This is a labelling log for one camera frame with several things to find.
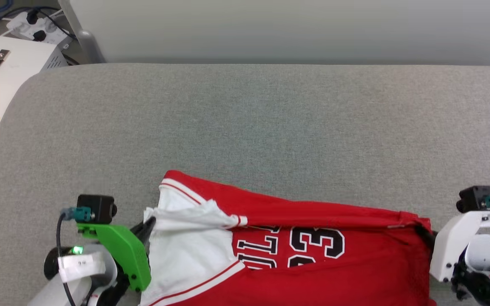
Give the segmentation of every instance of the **gray fabric tablecloth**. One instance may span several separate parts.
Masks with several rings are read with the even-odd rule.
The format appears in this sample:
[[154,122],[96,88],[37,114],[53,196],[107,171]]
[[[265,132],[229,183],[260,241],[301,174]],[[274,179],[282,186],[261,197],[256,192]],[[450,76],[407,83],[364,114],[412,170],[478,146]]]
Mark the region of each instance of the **gray fabric tablecloth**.
[[[441,229],[461,189],[490,184],[490,67],[105,64],[34,76],[0,126],[0,306],[46,283],[62,207],[113,195],[114,223],[132,225],[169,169],[411,211]],[[63,244],[77,242],[66,224]],[[457,304],[447,285],[432,297]]]

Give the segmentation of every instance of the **green bracket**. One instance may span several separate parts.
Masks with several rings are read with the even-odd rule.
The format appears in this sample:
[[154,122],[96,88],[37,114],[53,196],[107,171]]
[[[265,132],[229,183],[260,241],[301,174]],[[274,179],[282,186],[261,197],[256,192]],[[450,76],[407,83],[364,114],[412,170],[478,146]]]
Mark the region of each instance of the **green bracket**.
[[130,280],[130,288],[144,291],[150,283],[150,269],[145,246],[130,230],[122,225],[77,223],[83,237],[97,239]]

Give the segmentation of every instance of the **power socket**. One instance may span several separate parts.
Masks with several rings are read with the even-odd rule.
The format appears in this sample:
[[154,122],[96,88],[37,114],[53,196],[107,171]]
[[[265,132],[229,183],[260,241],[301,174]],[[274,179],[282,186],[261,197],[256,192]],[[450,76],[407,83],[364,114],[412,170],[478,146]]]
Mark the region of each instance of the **power socket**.
[[11,31],[10,33],[12,35],[26,40],[35,40],[37,37],[36,41],[58,45],[60,50],[69,48],[69,43],[72,42],[72,38],[58,29],[48,18],[39,18],[34,25],[30,25],[27,17],[27,12],[21,12],[7,23],[6,27]]

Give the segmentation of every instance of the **label on robot arm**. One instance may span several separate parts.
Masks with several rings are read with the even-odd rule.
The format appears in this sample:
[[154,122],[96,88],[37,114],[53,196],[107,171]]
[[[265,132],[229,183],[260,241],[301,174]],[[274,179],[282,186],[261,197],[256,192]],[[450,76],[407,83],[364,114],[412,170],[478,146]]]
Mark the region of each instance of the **label on robot arm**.
[[62,282],[105,273],[105,262],[101,252],[87,255],[69,255],[58,258]]

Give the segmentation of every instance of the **red jersey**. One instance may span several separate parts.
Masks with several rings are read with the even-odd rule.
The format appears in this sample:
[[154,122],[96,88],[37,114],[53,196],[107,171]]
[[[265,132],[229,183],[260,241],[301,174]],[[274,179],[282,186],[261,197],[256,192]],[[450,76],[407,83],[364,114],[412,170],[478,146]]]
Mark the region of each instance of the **red jersey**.
[[169,171],[141,306],[432,306],[428,219],[288,201]]

